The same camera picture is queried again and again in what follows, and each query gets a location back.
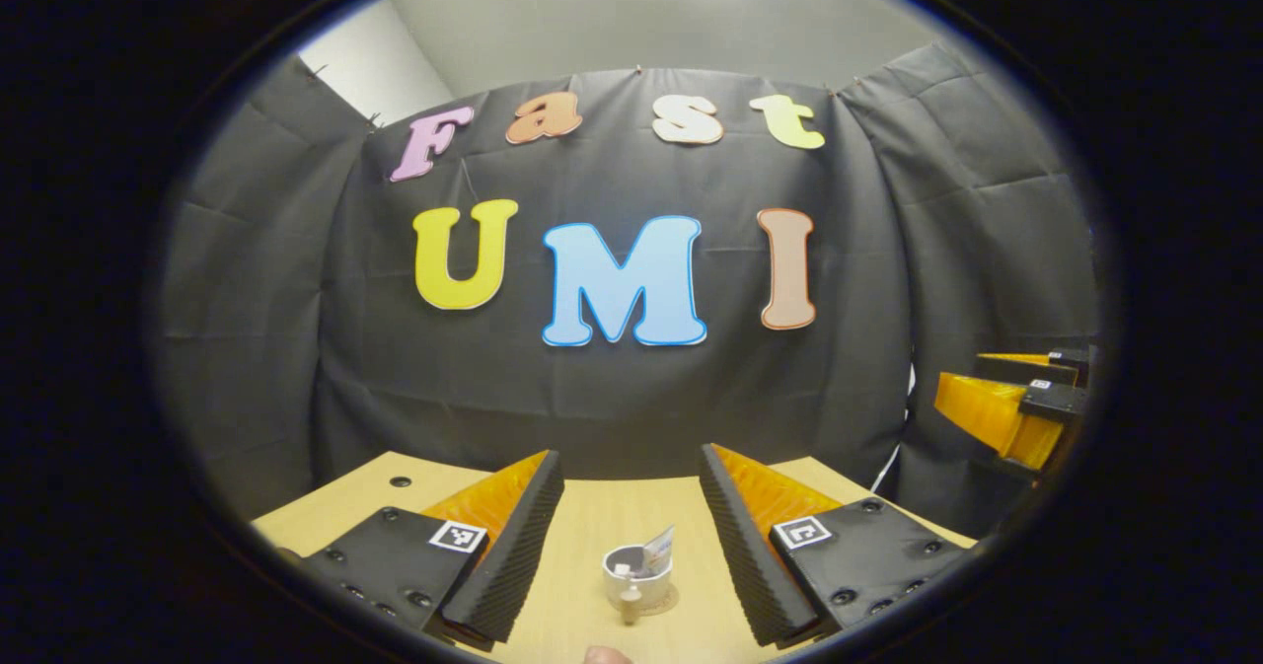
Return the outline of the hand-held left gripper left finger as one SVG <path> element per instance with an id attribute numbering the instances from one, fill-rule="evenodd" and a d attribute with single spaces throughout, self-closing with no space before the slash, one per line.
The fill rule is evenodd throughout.
<path id="1" fill-rule="evenodd" d="M 280 555 L 410 635 L 506 643 L 565 491 L 560 453 L 541 449 L 426 507 L 392 486 L 397 476 L 413 483 L 397 468 L 352 478 L 361 506 L 313 507 L 302 534 L 280 538 Z"/>

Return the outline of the round wooden coaster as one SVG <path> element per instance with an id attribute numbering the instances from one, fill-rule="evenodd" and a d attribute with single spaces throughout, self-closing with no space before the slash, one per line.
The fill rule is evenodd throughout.
<path id="1" fill-rule="evenodd" d="M 667 586 L 661 592 L 628 587 L 609 595 L 606 601 L 618 610 L 621 619 L 635 621 L 668 612 L 679 602 L 679 593 L 674 586 Z"/>

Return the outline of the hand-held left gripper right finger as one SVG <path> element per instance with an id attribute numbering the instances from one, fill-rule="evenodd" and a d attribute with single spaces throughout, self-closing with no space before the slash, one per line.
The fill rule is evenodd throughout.
<path id="1" fill-rule="evenodd" d="M 762 645 L 786 649 L 858 627 L 964 555 L 882 497 L 840 502 L 717 444 L 701 448 L 700 483 Z"/>

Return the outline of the white toothpaste tube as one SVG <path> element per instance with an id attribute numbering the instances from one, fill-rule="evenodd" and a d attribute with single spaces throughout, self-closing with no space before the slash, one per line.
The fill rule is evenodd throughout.
<path id="1" fill-rule="evenodd" d="M 673 543 L 674 525 L 645 542 L 642 547 L 643 560 L 640 569 L 637 571 L 637 577 L 653 578 L 666 573 L 672 564 Z"/>

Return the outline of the wooden desktop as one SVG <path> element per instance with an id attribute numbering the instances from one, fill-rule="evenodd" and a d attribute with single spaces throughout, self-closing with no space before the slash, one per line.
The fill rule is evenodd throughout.
<path id="1" fill-rule="evenodd" d="M 413 477 L 405 495 L 422 507 L 482 478 L 474 468 L 388 452 L 261 515 L 253 526 L 280 547 L 285 534 L 304 531 L 302 519 L 313 507 L 357 510 L 352 478 L 394 468 Z M 653 619 L 623 624 L 604 593 L 604 555 L 671 525 L 679 602 Z M 541 566 L 509 640 L 491 651 L 461 643 L 445 643 L 445 649 L 479 663 L 580 664 L 594 645 L 618 649 L 634 664 L 764 664 L 784 656 L 750 632 L 698 477 L 565 478 Z"/>

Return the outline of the white cup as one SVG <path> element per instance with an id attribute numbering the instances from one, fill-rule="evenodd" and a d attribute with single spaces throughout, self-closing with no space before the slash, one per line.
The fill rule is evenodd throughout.
<path id="1" fill-rule="evenodd" d="M 674 559 L 666 550 L 632 544 L 613 548 L 602 559 L 606 601 L 626 625 L 668 612 L 678 602 L 673 577 Z"/>

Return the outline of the black backdrop cloth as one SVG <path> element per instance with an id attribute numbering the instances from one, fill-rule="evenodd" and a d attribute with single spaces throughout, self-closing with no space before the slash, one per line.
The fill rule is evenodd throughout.
<path id="1" fill-rule="evenodd" d="M 288 63 L 178 188 L 154 316 L 173 422 L 245 520 L 393 452 L 496 470 L 558 449 L 584 480 L 685 477 L 716 442 L 812 457 L 971 538 L 1026 494 L 938 415 L 976 353 L 1099 335 L 1082 179 L 1023 98 L 931 44 L 839 93 L 610 69 L 470 109 L 393 183 L 369 133 Z M 703 343 L 549 346 L 546 234 L 615 258 L 691 216 Z"/>

